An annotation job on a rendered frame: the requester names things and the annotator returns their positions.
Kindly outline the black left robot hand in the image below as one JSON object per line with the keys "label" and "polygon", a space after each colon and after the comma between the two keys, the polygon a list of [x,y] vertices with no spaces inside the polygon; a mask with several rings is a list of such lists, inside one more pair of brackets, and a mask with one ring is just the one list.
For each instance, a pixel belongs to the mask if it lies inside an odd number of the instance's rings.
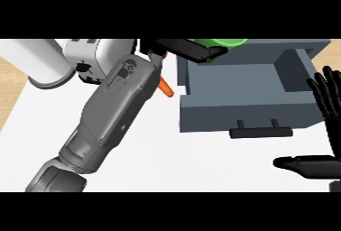
{"label": "black left robot hand", "polygon": [[188,39],[140,39],[140,53],[155,53],[160,56],[170,52],[182,58],[204,63],[228,53],[228,47],[204,45]]}

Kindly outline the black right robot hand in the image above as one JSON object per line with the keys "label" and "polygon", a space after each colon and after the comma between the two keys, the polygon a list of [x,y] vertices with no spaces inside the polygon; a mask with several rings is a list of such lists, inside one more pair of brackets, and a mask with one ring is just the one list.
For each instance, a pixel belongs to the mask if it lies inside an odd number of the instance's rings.
{"label": "black right robot hand", "polygon": [[334,155],[279,157],[273,165],[307,179],[341,180],[341,72],[329,66],[307,79],[324,116]]}

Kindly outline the green cup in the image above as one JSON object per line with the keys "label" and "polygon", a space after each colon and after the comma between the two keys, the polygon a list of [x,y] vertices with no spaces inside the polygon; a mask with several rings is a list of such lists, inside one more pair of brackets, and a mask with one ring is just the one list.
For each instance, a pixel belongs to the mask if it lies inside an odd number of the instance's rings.
{"label": "green cup", "polygon": [[222,46],[229,50],[244,45],[247,41],[247,39],[195,39],[195,42],[205,47]]}

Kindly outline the grey open drawer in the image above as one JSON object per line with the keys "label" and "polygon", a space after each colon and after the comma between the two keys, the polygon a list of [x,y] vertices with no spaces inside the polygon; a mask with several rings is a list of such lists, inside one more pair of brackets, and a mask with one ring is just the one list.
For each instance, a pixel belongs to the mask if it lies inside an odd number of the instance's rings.
{"label": "grey open drawer", "polygon": [[192,95],[205,90],[253,97],[307,92],[316,72],[312,59],[329,43],[329,39],[250,39],[210,63],[177,58],[179,85]]}

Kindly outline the grey drawer front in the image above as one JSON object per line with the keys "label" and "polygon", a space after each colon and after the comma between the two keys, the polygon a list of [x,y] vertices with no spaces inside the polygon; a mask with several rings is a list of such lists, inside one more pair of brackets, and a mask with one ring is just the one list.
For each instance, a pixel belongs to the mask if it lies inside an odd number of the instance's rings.
{"label": "grey drawer front", "polygon": [[281,126],[307,128],[324,118],[310,91],[263,93],[195,94],[180,97],[180,132],[228,131],[238,127]]}

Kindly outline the orange elongated object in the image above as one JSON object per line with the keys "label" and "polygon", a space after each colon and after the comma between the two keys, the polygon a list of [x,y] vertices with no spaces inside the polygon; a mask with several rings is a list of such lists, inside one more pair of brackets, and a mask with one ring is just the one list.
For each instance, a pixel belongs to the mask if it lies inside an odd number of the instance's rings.
{"label": "orange elongated object", "polygon": [[158,88],[163,91],[163,93],[166,94],[167,97],[173,97],[174,96],[174,92],[171,90],[171,87],[167,83],[167,81],[164,79],[160,79],[158,82]]}

